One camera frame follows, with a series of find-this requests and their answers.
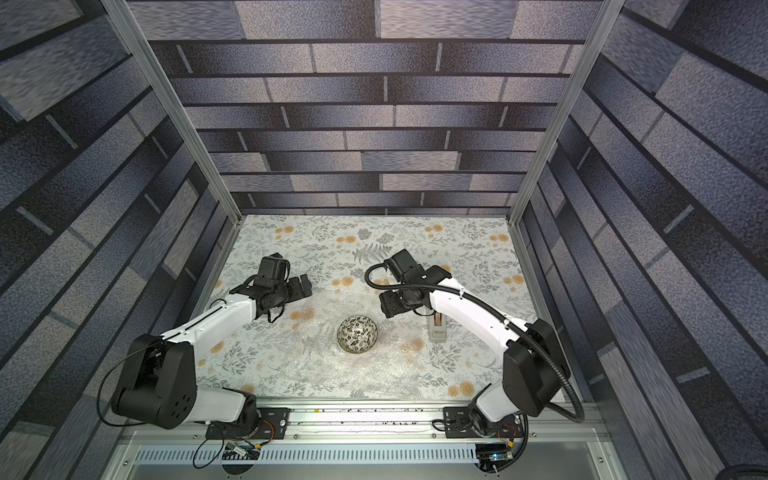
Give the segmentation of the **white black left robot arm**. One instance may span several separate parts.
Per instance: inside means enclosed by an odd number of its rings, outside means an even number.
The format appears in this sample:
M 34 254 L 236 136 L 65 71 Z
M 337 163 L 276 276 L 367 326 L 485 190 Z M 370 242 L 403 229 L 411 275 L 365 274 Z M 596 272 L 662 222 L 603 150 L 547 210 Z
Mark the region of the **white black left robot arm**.
M 261 423 L 256 397 L 237 389 L 200 386 L 198 363 L 239 328 L 260 317 L 273 320 L 272 309 L 311 295 L 312 283 L 305 274 L 287 280 L 253 275 L 187 323 L 158 336 L 136 338 L 119 365 L 112 412 L 167 430 L 202 422 L 219 427 L 222 438 L 252 434 Z

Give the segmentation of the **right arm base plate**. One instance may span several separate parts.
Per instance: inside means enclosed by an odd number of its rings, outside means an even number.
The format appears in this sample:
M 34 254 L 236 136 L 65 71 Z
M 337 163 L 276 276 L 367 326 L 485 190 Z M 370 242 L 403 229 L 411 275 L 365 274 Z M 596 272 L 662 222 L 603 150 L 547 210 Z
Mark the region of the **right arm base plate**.
M 465 407 L 444 407 L 442 417 L 432 421 L 433 427 L 449 439 L 522 439 L 526 435 L 523 415 L 507 415 L 498 422 L 489 422 L 478 410 Z

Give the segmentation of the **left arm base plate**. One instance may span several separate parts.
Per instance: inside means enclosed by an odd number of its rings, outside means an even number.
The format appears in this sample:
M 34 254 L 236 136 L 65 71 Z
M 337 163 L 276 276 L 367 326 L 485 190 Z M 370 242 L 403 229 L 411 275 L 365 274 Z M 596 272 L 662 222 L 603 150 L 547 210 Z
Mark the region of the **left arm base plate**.
M 288 408 L 251 408 L 234 422 L 211 422 L 207 440 L 282 440 L 288 426 Z

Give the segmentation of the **clear bubble wrap sheet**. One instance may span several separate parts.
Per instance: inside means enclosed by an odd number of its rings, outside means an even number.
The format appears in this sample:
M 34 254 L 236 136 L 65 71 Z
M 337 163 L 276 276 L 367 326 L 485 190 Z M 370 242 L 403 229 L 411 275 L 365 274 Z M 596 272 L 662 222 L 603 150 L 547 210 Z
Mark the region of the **clear bubble wrap sheet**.
M 208 374 L 268 397 L 428 399 L 456 395 L 462 352 L 432 343 L 423 317 L 386 320 L 376 293 L 322 291 L 273 324 L 255 322 L 231 335 L 209 359 Z M 343 320 L 363 315 L 378 327 L 371 350 L 351 354 L 337 343 Z

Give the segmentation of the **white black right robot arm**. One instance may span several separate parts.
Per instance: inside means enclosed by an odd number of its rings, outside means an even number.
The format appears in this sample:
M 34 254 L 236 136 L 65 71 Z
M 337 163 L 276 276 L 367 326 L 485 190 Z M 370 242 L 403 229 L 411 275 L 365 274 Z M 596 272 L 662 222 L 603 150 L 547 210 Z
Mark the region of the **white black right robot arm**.
M 478 424 L 496 424 L 516 413 L 536 417 L 544 409 L 576 423 L 584 421 L 583 406 L 564 370 L 563 352 L 557 344 L 546 343 L 551 328 L 537 333 L 533 323 L 493 307 L 453 278 L 436 285 L 369 285 L 382 292 L 386 317 L 427 307 L 458 322 L 501 359 L 501 379 L 471 402 Z

